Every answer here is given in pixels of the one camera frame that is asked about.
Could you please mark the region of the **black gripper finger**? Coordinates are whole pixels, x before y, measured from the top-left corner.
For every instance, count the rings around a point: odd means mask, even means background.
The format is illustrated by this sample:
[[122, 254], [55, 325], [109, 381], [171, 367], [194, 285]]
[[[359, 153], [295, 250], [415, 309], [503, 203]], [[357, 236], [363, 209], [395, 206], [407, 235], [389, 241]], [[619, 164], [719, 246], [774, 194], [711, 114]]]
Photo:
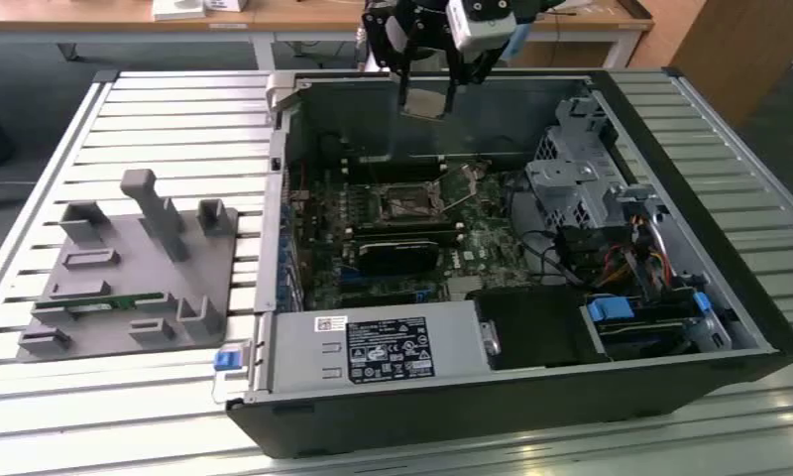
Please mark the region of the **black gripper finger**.
[[503, 47], [483, 51], [473, 60], [466, 60], [465, 55], [454, 47], [445, 49], [447, 65], [447, 87], [445, 92], [443, 114], [453, 110], [457, 87], [467, 84], [481, 84], [494, 67]]
[[385, 66], [398, 78], [397, 106], [405, 108], [410, 64], [418, 49], [418, 33], [422, 27], [419, 19], [413, 23], [399, 22], [393, 9], [366, 8], [361, 20], [375, 63]]

